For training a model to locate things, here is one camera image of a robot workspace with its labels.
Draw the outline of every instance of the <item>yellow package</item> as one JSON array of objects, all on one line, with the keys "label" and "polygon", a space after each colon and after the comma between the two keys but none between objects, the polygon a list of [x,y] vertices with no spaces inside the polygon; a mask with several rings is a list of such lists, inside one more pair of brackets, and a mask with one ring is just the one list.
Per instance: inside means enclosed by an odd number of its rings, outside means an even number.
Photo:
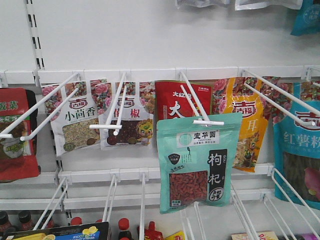
[{"label": "yellow package", "polygon": [[185,234],[183,231],[178,231],[175,234],[167,236],[164,240],[185,240]]},{"label": "yellow package", "polygon": [[233,167],[254,172],[271,106],[258,94],[245,87],[244,83],[265,93],[270,90],[261,80],[252,77],[219,79],[213,84],[212,111],[213,114],[242,113],[242,125]]}]

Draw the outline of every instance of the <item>teal package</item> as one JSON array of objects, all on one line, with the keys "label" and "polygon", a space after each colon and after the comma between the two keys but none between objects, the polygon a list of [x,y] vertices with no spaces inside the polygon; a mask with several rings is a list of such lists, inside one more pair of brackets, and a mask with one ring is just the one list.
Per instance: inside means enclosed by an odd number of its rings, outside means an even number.
[{"label": "teal package", "polygon": [[316,34],[320,32],[320,1],[303,0],[291,35]]},{"label": "teal package", "polygon": [[230,202],[242,114],[209,116],[210,121],[224,122],[223,126],[194,124],[198,118],[157,123],[161,214],[179,211],[195,201],[217,207]]},{"label": "teal package", "polygon": [[[320,109],[320,87],[312,82],[282,84],[287,89],[293,89],[295,97]],[[306,123],[314,122],[315,125],[300,125],[284,114],[273,117],[275,167],[309,206],[320,209],[320,116],[296,102],[281,98],[279,104],[290,113]],[[301,204],[277,174],[275,179],[294,203]],[[275,188],[275,196],[287,200],[278,187]]]}]

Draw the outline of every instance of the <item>product box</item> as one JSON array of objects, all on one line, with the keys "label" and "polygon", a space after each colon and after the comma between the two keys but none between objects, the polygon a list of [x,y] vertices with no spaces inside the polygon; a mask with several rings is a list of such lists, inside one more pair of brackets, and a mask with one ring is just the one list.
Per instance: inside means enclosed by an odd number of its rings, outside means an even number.
[{"label": "product box", "polygon": [[[260,240],[278,240],[278,237],[274,231],[261,231],[257,234]],[[231,238],[232,240],[249,240],[246,233],[232,234]]]},{"label": "product box", "polygon": [[111,240],[108,222],[11,232],[2,240]]}]

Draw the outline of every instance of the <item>red bottle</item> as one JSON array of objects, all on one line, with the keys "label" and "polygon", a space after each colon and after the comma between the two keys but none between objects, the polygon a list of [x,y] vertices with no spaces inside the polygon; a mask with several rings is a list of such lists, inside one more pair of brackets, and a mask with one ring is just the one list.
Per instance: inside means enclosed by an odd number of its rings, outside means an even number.
[{"label": "red bottle", "polygon": [[19,212],[18,216],[19,216],[19,221],[21,223],[22,231],[28,231],[34,228],[35,224],[31,219],[31,213],[29,210],[23,210]]},{"label": "red bottle", "polygon": [[74,225],[81,225],[82,224],[82,218],[79,216],[76,216],[74,218],[71,219],[70,225],[74,226]]},{"label": "red bottle", "polygon": [[4,234],[4,231],[11,228],[12,224],[9,221],[9,216],[6,211],[0,211],[0,236]]},{"label": "red bottle", "polygon": [[132,235],[129,231],[129,219],[125,217],[121,218],[118,222],[118,226],[120,229],[118,240],[121,240],[123,238],[128,238],[129,240],[132,240]]}]

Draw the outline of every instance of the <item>bottle cap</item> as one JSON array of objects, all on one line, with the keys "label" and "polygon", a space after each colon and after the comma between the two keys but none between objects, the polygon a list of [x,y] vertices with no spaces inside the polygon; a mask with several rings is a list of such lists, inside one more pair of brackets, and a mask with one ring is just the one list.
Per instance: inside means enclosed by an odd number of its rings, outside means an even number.
[{"label": "bottle cap", "polygon": [[31,220],[31,213],[29,210],[23,210],[21,212],[19,212],[19,221],[22,224],[26,224]]},{"label": "bottle cap", "polygon": [[119,229],[124,231],[129,228],[129,219],[128,218],[121,218],[118,222]]},{"label": "bottle cap", "polygon": [[6,211],[0,211],[0,225],[4,225],[9,221],[8,213]]},{"label": "bottle cap", "polygon": [[71,226],[73,226],[73,225],[81,225],[82,224],[81,217],[76,216],[76,217],[72,218],[70,224],[71,224]]}]

